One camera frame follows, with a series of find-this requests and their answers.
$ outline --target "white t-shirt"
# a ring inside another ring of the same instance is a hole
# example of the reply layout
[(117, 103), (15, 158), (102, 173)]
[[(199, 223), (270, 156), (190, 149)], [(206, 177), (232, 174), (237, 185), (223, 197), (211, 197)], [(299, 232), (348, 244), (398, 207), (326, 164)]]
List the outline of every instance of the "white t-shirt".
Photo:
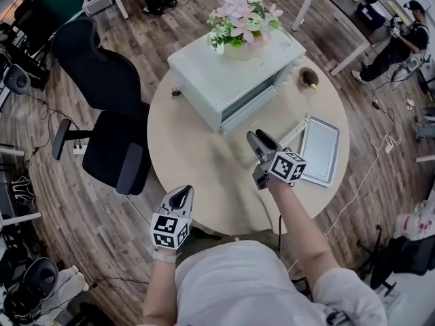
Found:
[(175, 281), (177, 326), (387, 325), (381, 300), (355, 272), (323, 274), (312, 303), (259, 242), (232, 242), (193, 255), (177, 268)]

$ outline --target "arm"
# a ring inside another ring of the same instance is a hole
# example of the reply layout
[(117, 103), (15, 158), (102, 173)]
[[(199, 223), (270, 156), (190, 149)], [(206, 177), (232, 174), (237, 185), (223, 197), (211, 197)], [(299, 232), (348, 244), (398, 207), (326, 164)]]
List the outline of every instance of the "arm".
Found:
[(405, 38), (403, 38), (403, 36), (399, 35), (398, 39), (400, 41), (402, 41), (405, 45), (407, 45), (411, 49), (412, 52), (414, 52), (414, 53), (420, 52), (420, 49), (416, 45), (414, 45), (413, 43), (411, 43), (408, 40), (406, 40)]
[(340, 266), (328, 241), (309, 217), (292, 188), (275, 177), (269, 179), (267, 187), (277, 203), (296, 255), (313, 289), (323, 273)]
[[(177, 251), (158, 249), (166, 255)], [(174, 326), (177, 323), (177, 290), (175, 287), (175, 264), (156, 260), (143, 305), (143, 321), (146, 325)]]

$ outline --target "white shoe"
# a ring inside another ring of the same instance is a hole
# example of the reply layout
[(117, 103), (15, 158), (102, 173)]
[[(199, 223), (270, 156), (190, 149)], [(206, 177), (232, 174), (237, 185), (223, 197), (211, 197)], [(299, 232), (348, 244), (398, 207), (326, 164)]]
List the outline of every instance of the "white shoe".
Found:
[(356, 78), (362, 84), (366, 84), (367, 82), (363, 81), (359, 71), (352, 70), (352, 76)]

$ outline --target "white tray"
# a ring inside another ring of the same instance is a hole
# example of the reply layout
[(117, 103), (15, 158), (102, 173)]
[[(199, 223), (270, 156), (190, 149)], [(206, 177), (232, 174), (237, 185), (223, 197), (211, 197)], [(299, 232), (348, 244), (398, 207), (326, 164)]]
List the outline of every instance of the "white tray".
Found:
[(309, 116), (300, 149), (302, 158), (307, 161), (301, 179), (331, 187), (339, 143), (340, 129), (318, 117)]

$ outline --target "round table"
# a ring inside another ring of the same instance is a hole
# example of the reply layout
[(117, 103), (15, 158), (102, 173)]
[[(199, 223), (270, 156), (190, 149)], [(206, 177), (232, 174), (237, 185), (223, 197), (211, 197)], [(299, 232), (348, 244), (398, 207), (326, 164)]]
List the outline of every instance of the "round table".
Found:
[[(258, 161), (246, 133), (261, 128), (280, 141), (307, 114), (340, 131), (340, 144), (331, 187), (298, 180), (294, 191), (311, 217), (317, 216), (343, 180), (349, 159), (349, 125), (331, 81), (307, 57), (301, 67), (319, 75), (317, 91), (298, 81), (298, 69), (279, 86), (280, 93), (230, 134), (213, 132), (194, 107), (181, 96), (171, 96), (175, 80), (169, 71), (153, 97), (148, 117), (148, 147), (154, 170), (170, 191), (181, 185), (194, 188), (192, 218), (211, 230), (246, 234), (272, 228), (278, 232), (279, 212), (267, 189), (258, 191), (252, 173)], [(290, 147), (300, 151), (302, 139)]]

